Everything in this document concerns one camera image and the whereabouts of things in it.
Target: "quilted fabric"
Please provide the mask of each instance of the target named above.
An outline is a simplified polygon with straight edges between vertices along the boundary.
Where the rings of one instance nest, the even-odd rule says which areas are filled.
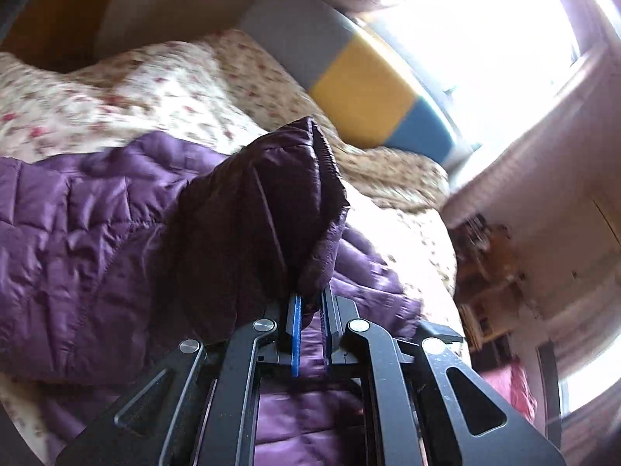
[[[363,317],[396,336],[414,334],[420,302],[403,294],[395,272],[364,236],[343,229],[344,189],[327,144],[309,120],[257,139],[216,167],[224,159],[156,132],[93,155],[59,155],[35,165],[0,160],[0,369],[53,383],[42,385],[43,414],[61,441],[75,437],[88,412],[101,411],[123,384],[196,329],[207,341],[219,340],[260,314],[266,293],[281,288],[282,297],[299,289],[313,294],[333,270],[334,292],[354,299]],[[214,262],[227,250],[222,244],[237,239],[241,245],[234,249],[243,254],[253,246],[269,253],[274,242],[253,233],[253,225],[235,225],[236,209],[266,208],[249,205],[253,189],[240,176],[260,178],[257,191],[268,200],[277,252],[286,264],[272,273],[263,268],[268,276],[257,279],[261,268],[255,264],[274,261],[250,250],[252,261],[242,256],[235,263],[241,270],[236,278],[250,283],[243,288],[238,280],[215,276],[223,270]],[[307,185],[305,177],[311,179]],[[296,199],[288,188],[303,194],[298,191]],[[307,204],[305,196],[315,203]],[[219,203],[224,208],[218,212]],[[233,223],[228,231],[222,218]],[[179,234],[169,219],[198,242],[182,238],[173,250],[181,253],[172,258],[181,263],[173,265],[175,282],[190,282],[192,289],[193,268],[200,266],[196,285],[203,292],[158,286],[171,261],[167,238]],[[205,250],[203,233],[210,231],[226,234],[226,240],[213,238]],[[210,282],[213,292],[204,292]],[[235,294],[242,291],[244,296]],[[223,296],[231,300],[223,302]],[[359,400],[346,386],[323,380],[319,314],[310,321],[302,336],[302,379],[263,388],[257,465],[272,464],[283,453],[297,457],[293,464],[360,459],[360,448],[350,451],[352,442],[364,440]],[[73,384],[69,398],[63,399],[58,382]]]
[[[427,320],[462,331],[451,298],[453,247],[434,209],[448,191],[439,165],[407,153],[344,146],[309,95],[243,32],[145,46],[70,74],[0,53],[0,155],[27,163],[123,146],[153,130],[231,154],[303,115],[315,118],[333,151],[343,151],[337,163],[354,186],[345,183],[348,223],[399,275],[404,294],[422,300]],[[468,361],[467,347],[460,355]],[[40,453],[47,430],[35,384],[0,376],[0,400],[47,462]]]

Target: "bright window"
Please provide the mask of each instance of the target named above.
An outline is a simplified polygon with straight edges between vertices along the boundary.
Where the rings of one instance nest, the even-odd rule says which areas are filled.
[[[613,344],[591,363],[560,382],[561,414],[567,415],[577,410],[619,381],[620,361],[621,336],[618,336]]]
[[[579,54],[560,0],[402,0],[371,26],[471,144],[528,130]]]

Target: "black metal bracket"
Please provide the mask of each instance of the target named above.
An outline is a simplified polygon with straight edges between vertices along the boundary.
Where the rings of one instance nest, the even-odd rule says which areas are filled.
[[[446,343],[463,341],[454,331],[423,323],[405,342],[360,319],[355,303],[329,288],[321,304],[328,376],[359,380],[369,466],[565,464],[449,350]],[[295,297],[286,310],[268,306],[223,344],[182,342],[57,465],[252,466],[261,379],[292,376],[297,306]]]

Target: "bed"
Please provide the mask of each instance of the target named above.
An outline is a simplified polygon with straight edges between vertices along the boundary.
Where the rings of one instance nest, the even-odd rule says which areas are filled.
[[[145,46],[69,74],[0,54],[0,153],[36,162],[60,153],[121,146],[153,130],[231,154],[302,116],[315,118],[344,179],[362,231],[422,314],[463,334],[452,301],[456,260],[439,208],[448,184],[433,160],[360,150],[339,137],[306,91],[248,34],[229,30],[193,43]],[[456,350],[468,361],[468,349]],[[47,430],[36,384],[0,375],[0,400],[45,461]]]

